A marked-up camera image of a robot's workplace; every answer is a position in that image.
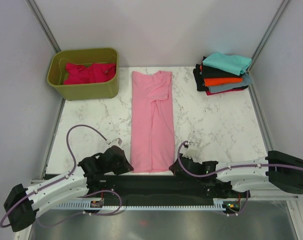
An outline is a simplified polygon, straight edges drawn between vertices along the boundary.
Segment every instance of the white wall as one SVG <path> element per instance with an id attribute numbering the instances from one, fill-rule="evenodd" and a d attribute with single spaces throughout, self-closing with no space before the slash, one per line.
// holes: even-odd
<path id="1" fill-rule="evenodd" d="M 273 145 L 303 159 L 303 0 L 291 1 L 252 74 Z"/>
<path id="2" fill-rule="evenodd" d="M 122 67 L 251 57 L 282 0 L 36 0 L 60 48 L 114 47 Z"/>
<path id="3" fill-rule="evenodd" d="M 12 187 L 39 175 L 60 102 L 46 83 L 53 55 L 25 0 L 0 0 L 0 220 Z"/>

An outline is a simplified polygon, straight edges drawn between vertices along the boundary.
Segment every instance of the red cloth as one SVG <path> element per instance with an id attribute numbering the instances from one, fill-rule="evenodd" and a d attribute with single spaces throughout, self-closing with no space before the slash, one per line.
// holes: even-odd
<path id="1" fill-rule="evenodd" d="M 220 92 L 215 92 L 215 93 L 211 93 L 210 91 L 206 90 L 206 94 L 209 95 L 215 95 L 215 94 L 222 94 L 222 93 L 227 93 L 227 92 L 238 92 L 238 91 L 243 91 L 244 89 L 230 89 L 230 90 L 226 90 L 226 91 L 220 91 Z"/>
<path id="2" fill-rule="evenodd" d="M 105 83 L 116 74 L 115 63 L 93 63 L 89 67 L 67 63 L 68 78 L 64 85 Z"/>

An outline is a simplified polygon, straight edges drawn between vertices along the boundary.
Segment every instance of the reflective metal surface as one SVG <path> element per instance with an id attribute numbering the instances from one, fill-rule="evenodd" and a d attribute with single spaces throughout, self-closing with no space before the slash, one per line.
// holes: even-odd
<path id="1" fill-rule="evenodd" d="M 54 224 L 77 211 L 51 210 Z M 76 216 L 58 226 L 35 223 L 31 240 L 297 240 L 286 202 L 250 201 L 239 216 L 208 211 L 124 211 L 114 216 Z"/>

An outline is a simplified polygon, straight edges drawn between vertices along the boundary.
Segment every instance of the olive green plastic container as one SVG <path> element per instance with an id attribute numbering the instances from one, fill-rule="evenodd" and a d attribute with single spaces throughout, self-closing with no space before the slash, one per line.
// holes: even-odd
<path id="1" fill-rule="evenodd" d="M 68 78 L 66 64 L 116 64 L 116 74 L 107 82 L 64 85 Z M 111 99 L 118 94 L 118 53 L 113 48 L 67 50 L 57 53 L 51 60 L 47 82 L 66 100 Z"/>

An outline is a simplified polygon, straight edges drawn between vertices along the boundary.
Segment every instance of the marble surface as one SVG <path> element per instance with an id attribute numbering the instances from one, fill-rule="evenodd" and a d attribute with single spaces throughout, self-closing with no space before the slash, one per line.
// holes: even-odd
<path id="1" fill-rule="evenodd" d="M 119 93 L 112 99 L 66 101 L 46 169 L 61 174 L 73 166 L 66 133 L 74 125 L 98 129 L 108 140 L 121 138 L 131 159 L 132 71 L 172 72 L 175 147 L 196 143 L 196 161 L 248 161 L 266 156 L 266 149 L 248 89 L 207 96 L 196 91 L 193 67 L 129 67 L 119 69 Z M 106 142 L 89 128 L 75 128 L 70 145 L 77 161 L 102 152 Z"/>

